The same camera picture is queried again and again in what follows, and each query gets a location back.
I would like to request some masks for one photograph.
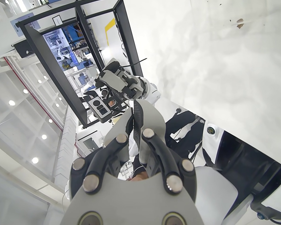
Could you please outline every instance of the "person's leg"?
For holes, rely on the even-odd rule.
[[[190,111],[185,111],[181,114],[173,116],[169,121],[165,123],[165,141],[166,145],[171,148],[176,143],[176,141],[171,137],[171,134],[176,133],[178,130],[183,128],[189,123],[192,123],[195,120],[195,115]]]
[[[171,149],[174,150],[178,155],[185,156],[190,152],[194,152],[196,145],[201,141],[203,135],[204,124],[197,122],[191,130],[182,138],[177,144]]]

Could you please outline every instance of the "black panel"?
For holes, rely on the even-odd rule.
[[[27,32],[26,30],[23,30],[23,33],[31,45],[32,50],[35,52],[48,75],[51,77],[54,84],[57,86],[58,90],[65,98],[71,109],[74,111],[80,122],[86,126],[87,112],[85,107],[57,63],[45,39],[37,30],[33,29],[29,25],[25,25],[25,29]]]
[[[121,38],[123,40],[125,50],[127,52],[129,63],[130,64],[137,63],[131,66],[132,72],[136,76],[143,76],[143,72],[141,70],[141,64],[138,63],[139,62],[138,54],[135,47],[132,31],[130,28],[130,24],[123,0],[118,0],[116,5],[114,6],[114,15],[116,18],[119,32],[121,34]]]
[[[13,46],[22,58],[34,54],[34,51],[32,50],[27,40],[23,40],[19,43],[14,44]]]

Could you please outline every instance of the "blue poster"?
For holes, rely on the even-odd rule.
[[[32,17],[32,16],[34,16],[33,13],[25,14],[25,15],[23,15],[23,16],[17,18],[17,19],[13,19],[12,21],[10,21],[10,23],[11,23],[12,27],[14,28],[15,32],[17,33],[18,37],[21,37],[21,36],[23,36],[24,34],[23,34],[21,28],[17,27],[15,24],[16,24],[17,22],[19,22],[19,21],[22,21],[22,20],[24,20],[24,19],[30,18],[30,17]],[[38,23],[37,21],[34,21],[34,22],[29,23],[29,26],[33,27],[34,29],[40,29],[40,28],[41,28],[40,25],[39,25],[39,23]]]

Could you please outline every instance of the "yellow tape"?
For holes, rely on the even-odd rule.
[[[109,46],[108,43],[108,37],[107,37],[107,31],[112,28],[116,24],[116,20],[113,18],[105,27],[105,34],[106,34],[106,40],[107,40],[107,45]]]

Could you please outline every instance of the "stain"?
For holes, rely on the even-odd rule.
[[[243,21],[244,21],[243,19],[239,19],[239,20],[237,21],[237,23],[241,23],[241,22],[243,22]],[[244,25],[243,23],[242,23],[242,24],[238,24],[237,27],[240,29],[243,25]]]

